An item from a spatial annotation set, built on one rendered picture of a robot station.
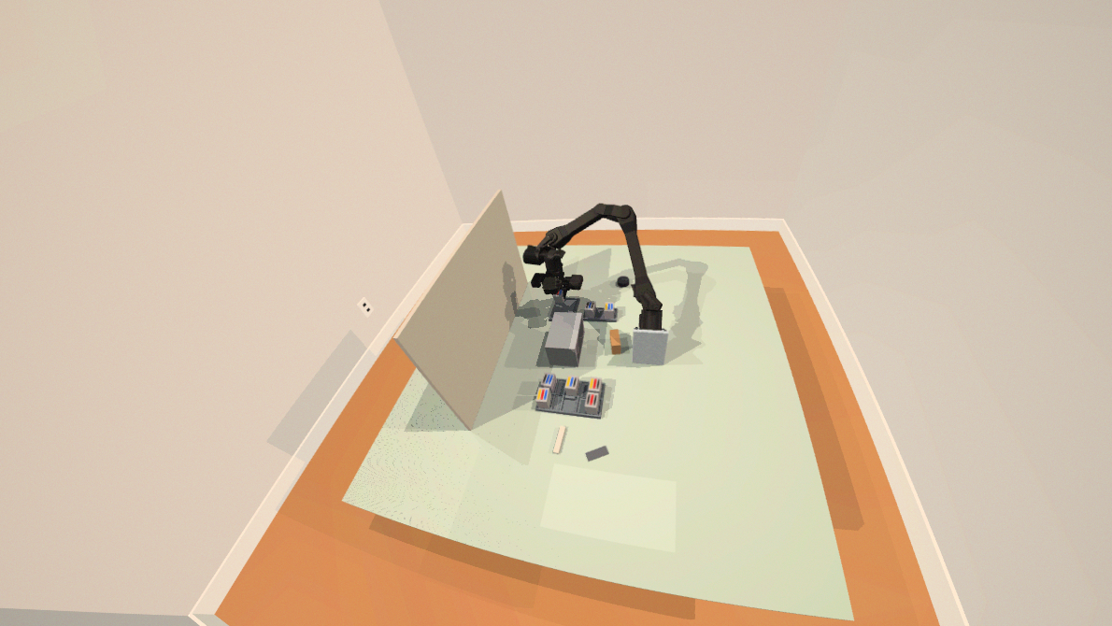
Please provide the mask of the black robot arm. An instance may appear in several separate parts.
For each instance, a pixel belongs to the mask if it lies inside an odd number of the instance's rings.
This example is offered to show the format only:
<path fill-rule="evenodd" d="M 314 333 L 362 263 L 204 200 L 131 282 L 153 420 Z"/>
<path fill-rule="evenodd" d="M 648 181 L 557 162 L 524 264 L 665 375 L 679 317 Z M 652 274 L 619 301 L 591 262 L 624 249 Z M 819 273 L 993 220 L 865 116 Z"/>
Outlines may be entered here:
<path fill-rule="evenodd" d="M 663 311 L 661 308 L 663 304 L 658 302 L 653 285 L 651 285 L 648 269 L 641 254 L 641 246 L 637 238 L 636 216 L 628 205 L 597 203 L 589 211 L 575 218 L 569 223 L 552 228 L 537 247 L 527 246 L 527 249 L 522 255 L 523 264 L 542 265 L 545 262 L 548 270 L 560 268 L 560 258 L 565 255 L 565 250 L 560 248 L 570 242 L 573 236 L 583 232 L 583 230 L 589 228 L 592 223 L 599 221 L 599 219 L 609 219 L 610 221 L 620 223 L 620 229 L 626 236 L 634 269 L 634 284 L 631 284 L 634 292 L 633 297 L 643 307 L 639 314 L 639 330 L 662 330 Z M 544 274 L 544 294 L 558 294 L 562 288 L 563 281 L 560 277 Z"/>

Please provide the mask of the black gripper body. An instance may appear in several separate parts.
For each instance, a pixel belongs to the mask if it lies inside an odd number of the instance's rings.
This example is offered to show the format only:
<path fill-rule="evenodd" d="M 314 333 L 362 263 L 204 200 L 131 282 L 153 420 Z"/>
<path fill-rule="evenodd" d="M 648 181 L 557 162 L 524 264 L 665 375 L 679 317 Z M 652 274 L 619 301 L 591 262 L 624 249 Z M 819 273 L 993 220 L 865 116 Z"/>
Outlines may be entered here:
<path fill-rule="evenodd" d="M 570 289 L 580 289 L 580 286 L 583 286 L 583 275 L 572 275 L 570 277 L 564 277 L 565 274 L 563 272 L 563 264 L 560 265 L 560 268 L 558 268 L 558 269 L 555 269 L 555 270 L 548 270 L 547 269 L 546 274 L 547 274 L 547 276 L 553 276 L 553 277 L 555 277 L 555 276 L 557 277 L 558 276 L 558 277 L 560 277 L 560 280 L 563 281 L 563 286 L 564 287 L 567 287 L 567 288 L 570 288 Z M 534 276 L 532 278 L 532 287 L 533 288 L 539 288 L 539 287 L 542 287 L 542 285 L 543 285 L 543 278 L 544 278 L 544 274 L 534 274 Z"/>

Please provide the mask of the beige flat panel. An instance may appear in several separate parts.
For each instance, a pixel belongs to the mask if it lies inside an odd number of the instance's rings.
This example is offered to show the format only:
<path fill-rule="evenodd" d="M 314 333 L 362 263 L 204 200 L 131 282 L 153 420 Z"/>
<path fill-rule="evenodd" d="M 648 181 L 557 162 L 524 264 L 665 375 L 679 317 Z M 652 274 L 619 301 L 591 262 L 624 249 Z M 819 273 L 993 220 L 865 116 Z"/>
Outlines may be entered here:
<path fill-rule="evenodd" d="M 467 431 L 527 287 L 503 190 L 471 223 L 394 334 Z"/>

